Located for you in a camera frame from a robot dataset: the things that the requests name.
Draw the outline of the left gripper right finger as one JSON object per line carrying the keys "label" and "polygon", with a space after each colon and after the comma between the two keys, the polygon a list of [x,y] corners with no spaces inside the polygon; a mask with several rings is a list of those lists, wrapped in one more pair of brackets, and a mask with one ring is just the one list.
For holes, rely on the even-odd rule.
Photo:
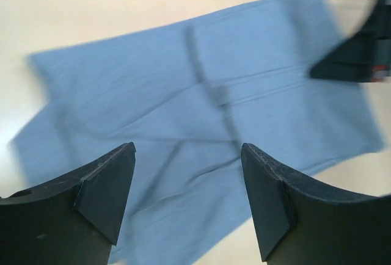
{"label": "left gripper right finger", "polygon": [[390,263],[390,196],[318,181],[255,145],[241,149],[261,260],[268,264]]}

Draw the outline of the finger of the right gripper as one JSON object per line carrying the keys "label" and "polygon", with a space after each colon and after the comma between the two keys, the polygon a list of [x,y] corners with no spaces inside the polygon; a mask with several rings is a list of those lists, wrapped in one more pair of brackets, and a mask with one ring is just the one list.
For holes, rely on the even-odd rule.
{"label": "finger of the right gripper", "polygon": [[360,83],[390,77],[390,0],[377,0],[362,27],[317,62],[309,76]]}

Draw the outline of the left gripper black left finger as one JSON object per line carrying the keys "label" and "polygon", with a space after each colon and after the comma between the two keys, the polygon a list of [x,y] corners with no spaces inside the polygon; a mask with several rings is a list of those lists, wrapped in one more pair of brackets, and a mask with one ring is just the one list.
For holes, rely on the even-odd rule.
{"label": "left gripper black left finger", "polygon": [[117,244],[136,149],[1,199],[1,264],[108,264]]}

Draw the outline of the grey long sleeve shirt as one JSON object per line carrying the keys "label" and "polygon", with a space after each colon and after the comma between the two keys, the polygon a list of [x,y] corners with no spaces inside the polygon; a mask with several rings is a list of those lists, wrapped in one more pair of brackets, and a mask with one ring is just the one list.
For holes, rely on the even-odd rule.
{"label": "grey long sleeve shirt", "polygon": [[192,264],[250,217],[243,143],[308,175],[383,149],[359,84],[308,76],[341,40],[326,0],[259,0],[35,53],[49,103],[12,143],[37,185],[133,142],[109,262]]}

